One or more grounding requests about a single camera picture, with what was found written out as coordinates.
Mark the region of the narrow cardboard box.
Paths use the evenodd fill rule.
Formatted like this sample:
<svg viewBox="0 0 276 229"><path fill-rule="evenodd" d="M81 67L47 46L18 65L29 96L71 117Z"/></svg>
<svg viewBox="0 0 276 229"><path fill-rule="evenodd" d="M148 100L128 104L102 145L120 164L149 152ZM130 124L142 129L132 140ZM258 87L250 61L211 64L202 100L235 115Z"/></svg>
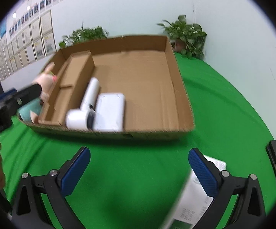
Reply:
<svg viewBox="0 0 276 229"><path fill-rule="evenodd" d="M38 123L65 126L67 112L80 107L94 69L90 51L71 54L58 72L57 81L43 104Z"/></svg>

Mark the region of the white green printed carton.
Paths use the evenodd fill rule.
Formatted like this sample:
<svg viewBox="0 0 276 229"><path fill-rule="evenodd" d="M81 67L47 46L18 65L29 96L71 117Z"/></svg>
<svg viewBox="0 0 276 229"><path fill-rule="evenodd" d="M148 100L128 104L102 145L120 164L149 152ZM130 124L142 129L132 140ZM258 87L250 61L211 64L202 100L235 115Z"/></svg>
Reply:
<svg viewBox="0 0 276 229"><path fill-rule="evenodd" d="M191 170L161 228L194 228L212 201Z"/></svg>

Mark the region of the white handheld lint remover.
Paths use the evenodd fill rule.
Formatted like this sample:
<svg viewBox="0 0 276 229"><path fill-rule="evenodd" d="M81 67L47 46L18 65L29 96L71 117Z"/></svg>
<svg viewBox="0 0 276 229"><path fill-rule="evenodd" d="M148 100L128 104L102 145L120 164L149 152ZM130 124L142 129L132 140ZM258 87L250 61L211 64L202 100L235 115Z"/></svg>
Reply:
<svg viewBox="0 0 276 229"><path fill-rule="evenodd" d="M83 100L78 109L71 109L65 117L65 125L70 130L89 130L92 129L96 115L94 106L100 90L100 82L92 77L87 86Z"/></svg>

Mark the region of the white plastic device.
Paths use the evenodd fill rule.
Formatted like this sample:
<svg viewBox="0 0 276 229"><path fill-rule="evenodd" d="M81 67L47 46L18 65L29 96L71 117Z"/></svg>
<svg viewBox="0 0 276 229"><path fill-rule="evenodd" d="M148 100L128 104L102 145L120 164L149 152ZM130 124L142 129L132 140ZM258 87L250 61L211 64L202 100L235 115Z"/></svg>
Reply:
<svg viewBox="0 0 276 229"><path fill-rule="evenodd" d="M122 132L125 114L125 96L122 93L102 93L96 102L94 131Z"/></svg>

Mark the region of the left potted green plant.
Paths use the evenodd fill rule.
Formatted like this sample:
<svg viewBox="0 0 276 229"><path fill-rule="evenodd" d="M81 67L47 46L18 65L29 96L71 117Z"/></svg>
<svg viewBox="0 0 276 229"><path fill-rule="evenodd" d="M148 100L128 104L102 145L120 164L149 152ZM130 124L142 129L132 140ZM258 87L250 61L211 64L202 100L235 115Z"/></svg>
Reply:
<svg viewBox="0 0 276 229"><path fill-rule="evenodd" d="M91 40L106 39L108 31L104 30L101 26L89 28L81 24L79 29L72 31L70 35L62 36L62 40L58 43L60 48L66 48L75 44L88 42Z"/></svg>

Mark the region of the potted green plant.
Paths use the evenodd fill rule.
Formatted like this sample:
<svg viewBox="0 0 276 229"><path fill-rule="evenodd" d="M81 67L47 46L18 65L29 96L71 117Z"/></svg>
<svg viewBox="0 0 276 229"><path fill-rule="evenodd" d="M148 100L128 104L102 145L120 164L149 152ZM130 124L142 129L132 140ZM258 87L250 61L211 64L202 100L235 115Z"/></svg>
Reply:
<svg viewBox="0 0 276 229"><path fill-rule="evenodd" d="M186 15L179 15L174 22L162 20L157 23L168 36L173 50L186 58L204 59L204 46L207 33L197 23L189 24Z"/></svg>
<svg viewBox="0 0 276 229"><path fill-rule="evenodd" d="M108 31L104 30L101 26L89 28L81 24L79 29L72 31L70 35L62 36L62 40L58 43L60 48L66 48L75 44L88 42L91 40L106 39Z"/></svg>

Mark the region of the green tablecloth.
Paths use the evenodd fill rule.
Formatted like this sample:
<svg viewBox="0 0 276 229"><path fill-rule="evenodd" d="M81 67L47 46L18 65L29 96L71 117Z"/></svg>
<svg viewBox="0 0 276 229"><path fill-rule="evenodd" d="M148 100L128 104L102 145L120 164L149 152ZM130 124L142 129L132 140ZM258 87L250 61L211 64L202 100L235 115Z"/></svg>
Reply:
<svg viewBox="0 0 276 229"><path fill-rule="evenodd" d="M25 172L45 175L87 146L91 161L67 201L86 228L159 228L189 174L188 152L222 160L234 176L257 175L265 208L276 203L276 179L265 147L273 138L258 113L207 63L176 55L195 129L175 141L45 135L13 118L0 134L5 192L12 200Z"/></svg>

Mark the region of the large shallow cardboard tray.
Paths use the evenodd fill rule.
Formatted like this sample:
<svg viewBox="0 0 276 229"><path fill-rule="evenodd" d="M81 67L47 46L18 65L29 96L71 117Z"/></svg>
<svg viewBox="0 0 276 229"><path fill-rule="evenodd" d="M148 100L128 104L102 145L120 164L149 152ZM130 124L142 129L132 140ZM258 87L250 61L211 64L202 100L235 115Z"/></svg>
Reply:
<svg viewBox="0 0 276 229"><path fill-rule="evenodd" d="M28 123L40 133L89 139L177 139L195 127L172 46L166 36L133 35L92 40L58 50L49 60L56 76L73 53L90 51L100 93L122 93L122 132L70 130Z"/></svg>

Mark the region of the right potted green plant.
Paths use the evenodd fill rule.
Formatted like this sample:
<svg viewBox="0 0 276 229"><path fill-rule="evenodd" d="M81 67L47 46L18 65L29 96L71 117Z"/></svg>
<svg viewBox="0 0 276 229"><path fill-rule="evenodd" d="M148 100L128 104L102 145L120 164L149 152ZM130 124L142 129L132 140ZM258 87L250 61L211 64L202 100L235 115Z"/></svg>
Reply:
<svg viewBox="0 0 276 229"><path fill-rule="evenodd" d="M168 36L173 50L186 58L204 59L204 46L207 33L197 23L189 24L186 15L179 15L174 22L162 20L157 23Z"/></svg>

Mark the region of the framed certificates on wall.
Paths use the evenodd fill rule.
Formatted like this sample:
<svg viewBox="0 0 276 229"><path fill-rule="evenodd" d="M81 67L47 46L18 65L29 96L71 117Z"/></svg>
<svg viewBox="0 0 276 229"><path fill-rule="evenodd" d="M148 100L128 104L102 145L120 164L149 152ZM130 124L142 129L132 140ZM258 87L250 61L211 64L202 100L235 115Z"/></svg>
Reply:
<svg viewBox="0 0 276 229"><path fill-rule="evenodd" d="M0 36L0 80L56 52L51 10L35 18L25 15Z"/></svg>

